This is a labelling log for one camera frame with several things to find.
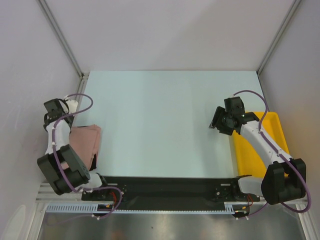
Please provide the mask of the pink t shirt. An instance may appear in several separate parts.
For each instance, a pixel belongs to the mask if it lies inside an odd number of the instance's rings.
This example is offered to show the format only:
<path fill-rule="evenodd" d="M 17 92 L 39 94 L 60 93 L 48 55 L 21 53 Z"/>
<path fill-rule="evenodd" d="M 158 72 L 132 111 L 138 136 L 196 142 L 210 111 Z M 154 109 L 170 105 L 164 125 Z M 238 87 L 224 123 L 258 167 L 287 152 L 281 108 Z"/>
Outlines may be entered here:
<path fill-rule="evenodd" d="M 83 161 L 87 169 L 90 169 L 92 159 L 98 154 L 101 143 L 102 129 L 98 125 L 72 127 L 69 134 L 69 144 Z"/>

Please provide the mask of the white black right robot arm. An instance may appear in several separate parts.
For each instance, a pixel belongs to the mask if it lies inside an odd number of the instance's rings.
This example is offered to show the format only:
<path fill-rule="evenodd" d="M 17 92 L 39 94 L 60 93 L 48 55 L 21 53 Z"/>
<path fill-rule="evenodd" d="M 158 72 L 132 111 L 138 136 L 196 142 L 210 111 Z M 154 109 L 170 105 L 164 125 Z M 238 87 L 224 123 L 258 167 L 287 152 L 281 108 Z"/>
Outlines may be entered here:
<path fill-rule="evenodd" d="M 231 136 L 237 133 L 254 149 L 266 168 L 263 177 L 242 176 L 230 188 L 231 196 L 242 201 L 248 194 L 263 197 L 270 205 L 310 197 L 305 162 L 286 153 L 263 127 L 263 117 L 247 112 L 239 96 L 224 99 L 216 108 L 209 127 Z"/>

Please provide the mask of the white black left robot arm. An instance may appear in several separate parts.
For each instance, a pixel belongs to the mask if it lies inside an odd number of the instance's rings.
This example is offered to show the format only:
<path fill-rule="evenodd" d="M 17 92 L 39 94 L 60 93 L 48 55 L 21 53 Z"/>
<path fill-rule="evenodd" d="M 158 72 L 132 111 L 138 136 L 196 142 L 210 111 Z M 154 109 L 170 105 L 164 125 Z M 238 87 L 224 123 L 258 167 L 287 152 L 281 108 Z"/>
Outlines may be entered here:
<path fill-rule="evenodd" d="M 72 126 L 77 106 L 77 101 L 61 98 L 44 103 L 48 146 L 37 165 L 57 195 L 88 189 L 105 200 L 111 188 L 95 172 L 102 130 L 95 124 Z"/>

